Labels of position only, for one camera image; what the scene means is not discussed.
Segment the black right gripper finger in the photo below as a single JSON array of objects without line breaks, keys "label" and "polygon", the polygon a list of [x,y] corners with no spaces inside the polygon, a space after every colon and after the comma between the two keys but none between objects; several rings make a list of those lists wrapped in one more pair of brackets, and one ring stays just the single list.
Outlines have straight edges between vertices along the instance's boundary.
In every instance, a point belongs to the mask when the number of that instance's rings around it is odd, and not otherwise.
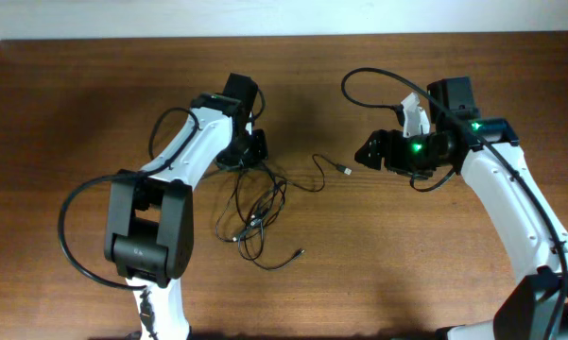
[{"label": "black right gripper finger", "polygon": [[380,141],[365,142],[354,154],[354,160],[369,169],[381,170],[385,164],[384,145]]},{"label": "black right gripper finger", "polygon": [[391,136],[391,130],[375,130],[366,141],[366,145],[387,146],[390,144]]}]

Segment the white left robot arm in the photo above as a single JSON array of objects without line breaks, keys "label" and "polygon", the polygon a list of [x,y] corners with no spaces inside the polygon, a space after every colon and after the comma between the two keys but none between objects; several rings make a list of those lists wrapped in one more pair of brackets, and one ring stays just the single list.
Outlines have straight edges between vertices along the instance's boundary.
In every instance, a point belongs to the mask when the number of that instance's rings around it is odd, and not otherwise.
[{"label": "white left robot arm", "polygon": [[194,246],[193,191],[211,163],[235,171],[267,157],[265,133],[253,126],[258,94],[250,77],[230,74],[221,93],[192,101],[187,122],[141,178],[121,170],[113,181],[104,255],[139,287],[141,329],[130,338],[188,338],[181,276]]}]

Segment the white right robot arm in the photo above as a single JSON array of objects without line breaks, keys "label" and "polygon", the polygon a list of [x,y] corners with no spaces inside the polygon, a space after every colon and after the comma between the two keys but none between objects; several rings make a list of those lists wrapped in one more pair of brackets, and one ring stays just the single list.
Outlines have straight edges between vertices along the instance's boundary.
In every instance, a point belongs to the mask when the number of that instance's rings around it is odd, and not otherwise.
[{"label": "white right robot arm", "polygon": [[482,118],[468,77],[428,85],[394,111],[399,130],[376,130],[355,153],[368,168],[425,180],[442,166],[461,176],[488,213],[516,288],[493,319],[437,330],[438,339],[568,339],[568,231],[532,178],[503,118]]}]

